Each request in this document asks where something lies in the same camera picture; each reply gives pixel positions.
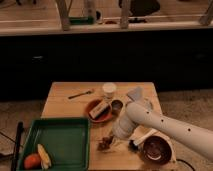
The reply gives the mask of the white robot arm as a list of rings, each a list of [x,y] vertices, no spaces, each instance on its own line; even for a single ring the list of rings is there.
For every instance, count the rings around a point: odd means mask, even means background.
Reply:
[[[112,133],[125,140],[139,125],[154,128],[213,162],[213,131],[159,114],[139,102],[126,105]]]

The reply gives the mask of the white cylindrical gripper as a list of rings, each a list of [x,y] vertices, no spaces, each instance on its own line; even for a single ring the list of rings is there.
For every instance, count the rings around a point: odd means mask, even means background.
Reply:
[[[138,124],[133,122],[127,115],[122,115],[113,124],[112,133],[116,138],[125,140],[134,133],[137,127]]]

